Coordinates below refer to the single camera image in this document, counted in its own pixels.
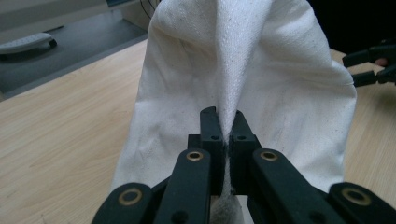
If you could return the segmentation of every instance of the light wood surface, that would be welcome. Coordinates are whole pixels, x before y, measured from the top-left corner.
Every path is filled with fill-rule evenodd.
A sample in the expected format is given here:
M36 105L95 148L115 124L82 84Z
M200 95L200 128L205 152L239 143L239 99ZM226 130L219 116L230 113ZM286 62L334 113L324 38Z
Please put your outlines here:
M0 223L92 221L128 133L145 50L146 41L0 103ZM396 89L358 95L346 180L396 206Z

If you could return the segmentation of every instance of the floor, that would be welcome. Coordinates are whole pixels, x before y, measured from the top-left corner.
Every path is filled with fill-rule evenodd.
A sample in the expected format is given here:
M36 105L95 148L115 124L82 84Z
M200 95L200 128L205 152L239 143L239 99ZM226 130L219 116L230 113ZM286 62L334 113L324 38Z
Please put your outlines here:
M0 92L10 98L95 62L147 38L147 32L122 19L119 10L47 31L58 42L10 54L0 61Z

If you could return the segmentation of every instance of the table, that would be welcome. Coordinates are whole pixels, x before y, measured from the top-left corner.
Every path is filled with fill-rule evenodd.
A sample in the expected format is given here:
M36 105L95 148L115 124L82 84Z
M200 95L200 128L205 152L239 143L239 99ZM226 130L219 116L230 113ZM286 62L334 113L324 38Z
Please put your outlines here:
M146 45L0 103L0 223L92 221L128 133ZM396 89L358 95L346 180L396 206Z

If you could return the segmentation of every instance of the towel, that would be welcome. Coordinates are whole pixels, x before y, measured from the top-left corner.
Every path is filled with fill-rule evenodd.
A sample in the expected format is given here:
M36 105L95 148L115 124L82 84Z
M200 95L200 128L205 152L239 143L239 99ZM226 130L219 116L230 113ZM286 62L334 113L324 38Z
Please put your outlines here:
M188 134L200 132L199 112L215 105L224 139L240 110L263 147L328 191L343 180L355 103L352 78L305 0L164 0L111 189L168 177ZM246 198L226 191L211 223L251 223Z

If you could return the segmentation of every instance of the white cloth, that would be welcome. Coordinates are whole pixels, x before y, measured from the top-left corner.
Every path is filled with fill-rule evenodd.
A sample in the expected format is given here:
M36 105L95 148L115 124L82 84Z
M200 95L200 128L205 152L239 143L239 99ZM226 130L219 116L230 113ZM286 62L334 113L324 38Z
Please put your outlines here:
M263 147L327 191L342 181L355 101L304 0L164 0L112 189L168 177L188 134L199 133L199 112L215 105L225 136L240 110Z

